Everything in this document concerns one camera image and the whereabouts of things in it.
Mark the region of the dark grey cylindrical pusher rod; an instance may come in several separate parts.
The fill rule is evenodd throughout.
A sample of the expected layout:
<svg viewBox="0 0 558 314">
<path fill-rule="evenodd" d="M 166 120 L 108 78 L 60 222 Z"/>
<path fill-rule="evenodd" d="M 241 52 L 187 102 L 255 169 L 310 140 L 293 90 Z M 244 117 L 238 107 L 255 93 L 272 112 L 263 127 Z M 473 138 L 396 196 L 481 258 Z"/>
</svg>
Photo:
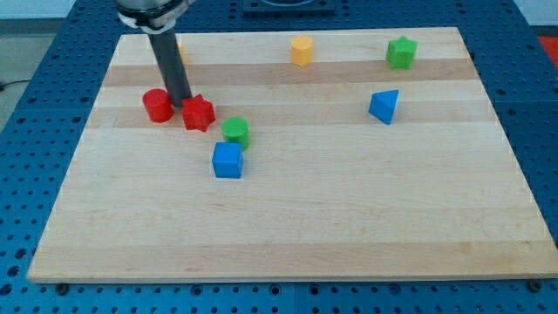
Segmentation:
<svg viewBox="0 0 558 314">
<path fill-rule="evenodd" d="M 171 104 L 174 107 L 183 107 L 182 100 L 191 99 L 193 95 L 174 27 L 160 34 L 150 34 L 148 37 Z"/>
</svg>

